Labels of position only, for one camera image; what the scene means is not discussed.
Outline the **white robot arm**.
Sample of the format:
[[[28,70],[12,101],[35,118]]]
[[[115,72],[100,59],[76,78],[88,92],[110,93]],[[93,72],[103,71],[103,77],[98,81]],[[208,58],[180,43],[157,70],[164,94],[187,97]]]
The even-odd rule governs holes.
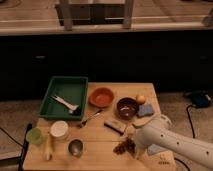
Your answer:
[[[145,124],[135,125],[136,149],[145,151],[155,144],[213,170],[213,143],[174,133],[169,130],[170,126],[171,120],[166,115],[157,115]]]

